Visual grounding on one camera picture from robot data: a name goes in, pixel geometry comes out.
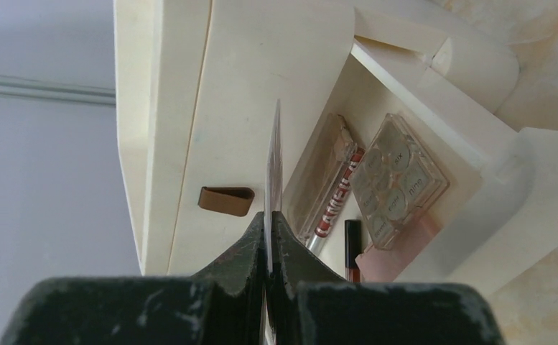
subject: lip gloss tube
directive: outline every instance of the lip gloss tube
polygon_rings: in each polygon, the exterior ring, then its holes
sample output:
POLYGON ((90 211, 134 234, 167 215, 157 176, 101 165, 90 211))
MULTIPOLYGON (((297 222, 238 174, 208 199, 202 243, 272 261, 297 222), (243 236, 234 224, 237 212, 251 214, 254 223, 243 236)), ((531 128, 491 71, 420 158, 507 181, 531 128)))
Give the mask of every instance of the lip gloss tube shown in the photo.
POLYGON ((349 219, 344 221, 344 258, 346 279, 349 282, 360 282, 361 272, 355 258, 361 254, 361 221, 349 219))

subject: open drawer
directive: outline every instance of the open drawer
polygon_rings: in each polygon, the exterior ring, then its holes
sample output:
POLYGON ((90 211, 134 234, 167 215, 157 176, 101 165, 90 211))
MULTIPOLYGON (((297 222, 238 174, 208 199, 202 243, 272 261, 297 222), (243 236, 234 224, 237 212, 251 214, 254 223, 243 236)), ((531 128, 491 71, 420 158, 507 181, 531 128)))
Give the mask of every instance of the open drawer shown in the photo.
MULTIPOLYGON (((517 80, 514 55, 427 1, 351 2, 116 0, 118 146, 144 274, 198 271, 261 211, 277 98, 285 184, 327 112, 365 145, 387 112, 399 113, 443 167, 451 187, 430 212, 445 228, 399 279, 488 292, 556 247, 558 231, 540 233, 547 222, 526 223, 538 224, 526 235, 521 221, 510 225, 558 186, 543 180, 558 174, 558 132, 517 134, 491 113, 517 80), (239 218, 198 207, 203 186, 257 196, 239 218), (514 242, 519 251, 489 257, 514 242), (512 265, 484 285, 493 258, 512 265)), ((544 215, 558 210, 558 196, 551 202, 544 215)), ((339 273, 341 220, 357 213, 349 200, 321 253, 339 273)))

